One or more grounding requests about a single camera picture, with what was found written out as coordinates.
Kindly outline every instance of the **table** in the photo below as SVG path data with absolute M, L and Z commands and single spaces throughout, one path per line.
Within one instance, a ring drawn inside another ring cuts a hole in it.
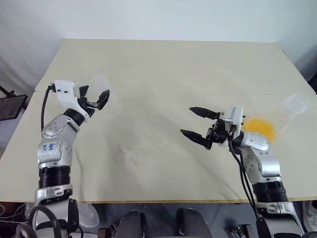
M 310 108 L 273 144 L 291 200 L 317 197 L 315 93 L 278 44 L 65 39 L 36 87 L 0 160 L 0 200 L 30 202 L 37 189 L 40 110 L 56 79 L 90 85 L 110 99 L 74 144 L 71 183 L 80 202 L 246 202 L 227 149 L 210 151 L 180 133 L 205 134 L 212 121 L 189 107 L 223 111 L 243 105 L 253 116 L 303 93 Z M 45 123 L 63 113 L 50 94 Z

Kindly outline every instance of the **floor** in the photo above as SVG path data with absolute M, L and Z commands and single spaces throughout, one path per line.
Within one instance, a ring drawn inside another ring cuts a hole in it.
M 205 218 L 214 238 L 230 238 L 230 228 L 238 224 L 251 224 L 258 238 L 254 213 L 248 203 L 178 203 L 178 204 L 95 204 L 100 224 L 95 228 L 84 228 L 96 233 L 98 228 L 118 223 L 129 211 L 138 210 L 146 217 L 146 237 L 175 235 L 175 217 L 178 208 L 192 208 Z M 301 216 L 301 203 L 295 203 Z

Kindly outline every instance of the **transparent plastic cup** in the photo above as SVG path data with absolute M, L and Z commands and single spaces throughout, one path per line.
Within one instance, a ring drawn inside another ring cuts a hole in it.
M 246 118 L 243 130 L 258 132 L 274 142 L 293 118 L 303 114 L 310 107 L 310 102 L 303 94 L 295 93 L 275 109 Z

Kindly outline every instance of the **orange liquid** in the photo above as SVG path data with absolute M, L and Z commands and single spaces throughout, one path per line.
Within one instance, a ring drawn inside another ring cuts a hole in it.
M 247 120 L 244 123 L 243 130 L 262 133 L 270 142 L 274 142 L 277 136 L 273 124 L 261 118 Z

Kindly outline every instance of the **gray pants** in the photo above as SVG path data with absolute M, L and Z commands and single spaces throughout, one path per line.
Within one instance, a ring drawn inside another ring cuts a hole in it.
M 179 209 L 177 223 L 177 236 L 212 238 L 204 218 L 195 210 Z M 143 236 L 142 216 L 138 211 L 132 211 L 122 218 L 114 238 L 142 238 Z

